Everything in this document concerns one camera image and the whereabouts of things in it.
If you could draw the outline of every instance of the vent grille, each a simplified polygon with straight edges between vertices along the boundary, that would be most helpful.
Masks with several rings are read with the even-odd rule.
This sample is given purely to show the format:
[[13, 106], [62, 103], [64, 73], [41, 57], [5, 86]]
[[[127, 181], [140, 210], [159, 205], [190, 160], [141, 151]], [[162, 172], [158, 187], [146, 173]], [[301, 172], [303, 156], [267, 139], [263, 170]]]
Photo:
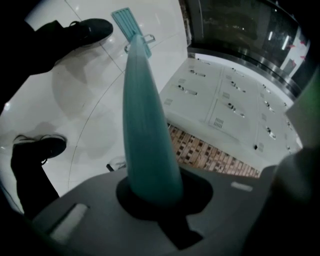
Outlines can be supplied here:
[[166, 98], [165, 101], [164, 101], [164, 105], [170, 106], [172, 102], [173, 102], [173, 99]]
[[224, 91], [222, 93], [222, 97], [225, 97], [226, 99], [230, 99], [230, 94]]
[[263, 152], [264, 151], [264, 144], [263, 143], [259, 143], [259, 147], [258, 147], [258, 150], [260, 151], [260, 152]]
[[178, 83], [179, 83], [179, 84], [184, 84], [185, 81], [186, 81], [186, 79], [180, 78], [180, 79], [178, 80]]
[[267, 116], [264, 113], [261, 115], [261, 117], [262, 117], [262, 120], [267, 121]]
[[224, 124], [224, 121], [216, 117], [213, 126], [221, 129], [223, 124]]

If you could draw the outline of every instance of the small handle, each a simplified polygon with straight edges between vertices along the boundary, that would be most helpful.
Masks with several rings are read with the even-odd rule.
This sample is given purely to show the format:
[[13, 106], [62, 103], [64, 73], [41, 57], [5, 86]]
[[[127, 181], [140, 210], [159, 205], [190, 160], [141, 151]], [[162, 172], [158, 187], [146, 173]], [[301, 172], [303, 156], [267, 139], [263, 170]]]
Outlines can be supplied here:
[[[145, 41], [146, 44], [150, 44], [150, 43], [156, 41], [156, 38], [155, 38], [155, 36], [154, 36], [153, 34], [146, 34], [146, 35], [143, 36], [143, 38], [146, 38], [146, 37], [149, 37], [149, 36], [151, 37], [151, 39], [150, 39], [149, 41]], [[128, 44], [124, 47], [125, 53], [128, 53], [128, 52], [129, 52], [129, 49], [128, 49], [129, 45], [130, 45], [130, 43], [128, 43]]]

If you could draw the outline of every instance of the black shoe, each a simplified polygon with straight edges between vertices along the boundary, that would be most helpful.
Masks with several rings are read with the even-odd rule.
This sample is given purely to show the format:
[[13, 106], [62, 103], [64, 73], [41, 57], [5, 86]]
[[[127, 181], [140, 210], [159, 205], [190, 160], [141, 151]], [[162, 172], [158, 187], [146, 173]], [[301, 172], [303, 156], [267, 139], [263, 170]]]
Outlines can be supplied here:
[[114, 31], [112, 24], [102, 18], [90, 18], [83, 21], [73, 21], [65, 27], [67, 37], [73, 44], [73, 50], [78, 47], [92, 45], [106, 40]]
[[67, 139], [60, 135], [44, 135], [39, 140], [19, 135], [13, 141], [11, 166], [24, 160], [44, 165], [48, 159], [65, 151], [66, 147]]

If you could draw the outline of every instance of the white tile floor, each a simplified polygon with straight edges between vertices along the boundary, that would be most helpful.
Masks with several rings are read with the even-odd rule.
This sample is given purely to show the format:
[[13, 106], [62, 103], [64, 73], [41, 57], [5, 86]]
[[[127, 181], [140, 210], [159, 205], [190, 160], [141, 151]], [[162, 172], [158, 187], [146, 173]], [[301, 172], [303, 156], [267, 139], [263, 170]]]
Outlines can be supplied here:
[[128, 43], [111, 12], [129, 7], [141, 31], [153, 34], [149, 59], [159, 91], [187, 58], [187, 44], [178, 0], [45, 0], [26, 21], [38, 29], [57, 20], [107, 19], [113, 34], [101, 46], [80, 48], [50, 72], [30, 76], [0, 117], [0, 176], [21, 208], [10, 168], [12, 141], [19, 134], [62, 134], [67, 149], [49, 159], [44, 170], [59, 195], [82, 181], [108, 172], [106, 165], [124, 155], [122, 91]]

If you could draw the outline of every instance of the patterned tile floor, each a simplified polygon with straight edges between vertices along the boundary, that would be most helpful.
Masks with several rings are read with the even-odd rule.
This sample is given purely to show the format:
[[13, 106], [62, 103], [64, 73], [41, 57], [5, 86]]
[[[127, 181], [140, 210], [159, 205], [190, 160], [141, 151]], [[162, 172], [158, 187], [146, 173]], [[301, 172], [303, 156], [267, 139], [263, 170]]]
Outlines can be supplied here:
[[205, 141], [170, 125], [176, 159], [181, 164], [201, 168], [209, 172], [259, 178], [261, 172], [228, 155]]

